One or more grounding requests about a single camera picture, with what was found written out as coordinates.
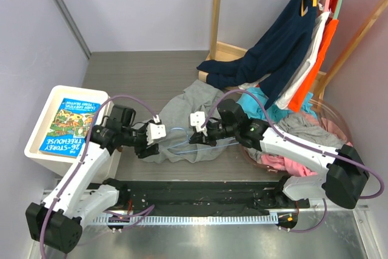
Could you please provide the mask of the grey t shirt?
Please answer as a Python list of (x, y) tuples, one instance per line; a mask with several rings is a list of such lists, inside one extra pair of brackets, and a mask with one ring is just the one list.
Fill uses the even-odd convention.
[[(197, 111), (203, 111), (208, 113), (213, 106), (213, 103), (222, 97), (223, 92), (216, 89), (202, 81), (196, 80), (192, 85), (183, 90), (183, 93), (172, 98), (160, 111), (159, 117), (162, 123), (166, 126), (166, 131), (172, 127), (183, 127), (188, 129), (189, 137), (193, 132), (189, 123), (189, 116), (191, 113)], [(224, 140), (220, 140), (217, 144), (222, 144)], [(173, 150), (167, 150), (167, 146), (176, 144), (179, 139), (166, 141), (164, 138), (159, 143), (159, 154), (144, 158), (143, 161), (147, 163), (162, 163), (170, 161), (175, 163), (178, 161), (186, 160), (190, 163), (197, 163), (202, 161), (211, 161), (219, 157), (224, 149), (213, 149), (204, 152), (189, 153), (183, 155), (175, 155)], [(195, 149), (196, 146), (202, 144), (190, 144), (193, 147), (189, 149)]]

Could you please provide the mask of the light blue wire hanger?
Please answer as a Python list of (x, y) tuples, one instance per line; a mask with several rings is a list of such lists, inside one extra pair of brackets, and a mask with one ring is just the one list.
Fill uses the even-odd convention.
[(193, 145), (189, 144), (189, 138), (190, 137), (188, 129), (183, 127), (172, 127), (167, 131), (166, 141), (174, 139), (179, 139), (179, 141), (176, 144), (167, 146), (166, 149), (173, 150), (175, 155), (183, 155), (189, 153), (204, 152), (213, 149), (224, 149), (229, 146), (237, 145), (237, 142), (233, 138), (229, 138), (225, 139), (222, 144), (217, 144), (216, 146), (199, 145), (196, 146), (195, 149), (187, 150), (188, 147), (193, 147)]

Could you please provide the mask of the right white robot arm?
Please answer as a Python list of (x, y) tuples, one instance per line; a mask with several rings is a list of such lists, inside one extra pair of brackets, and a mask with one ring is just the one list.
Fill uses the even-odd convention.
[(273, 193), (280, 207), (288, 207), (294, 201), (325, 198), (339, 207), (355, 208), (369, 174), (352, 146), (344, 144), (337, 149), (298, 138), (267, 121), (249, 118), (232, 99), (222, 100), (217, 110), (220, 117), (214, 121), (207, 121), (202, 111), (190, 114), (194, 131), (190, 144), (215, 147), (219, 140), (234, 138), (246, 148), (289, 158), (314, 172), (306, 177), (280, 179)]

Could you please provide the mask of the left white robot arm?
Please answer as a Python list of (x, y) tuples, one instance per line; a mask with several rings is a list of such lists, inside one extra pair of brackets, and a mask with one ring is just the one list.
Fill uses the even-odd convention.
[(43, 202), (28, 206), (28, 230), (41, 249), (49, 246), (65, 254), (71, 252), (92, 219), (112, 206), (121, 210), (128, 205), (128, 193), (109, 184), (100, 185), (84, 200), (81, 197), (117, 148), (133, 147), (140, 158), (158, 153), (156, 140), (166, 136), (165, 125), (154, 116), (136, 127), (135, 115), (131, 108), (114, 106), (110, 115), (89, 130), (80, 156), (55, 189)]

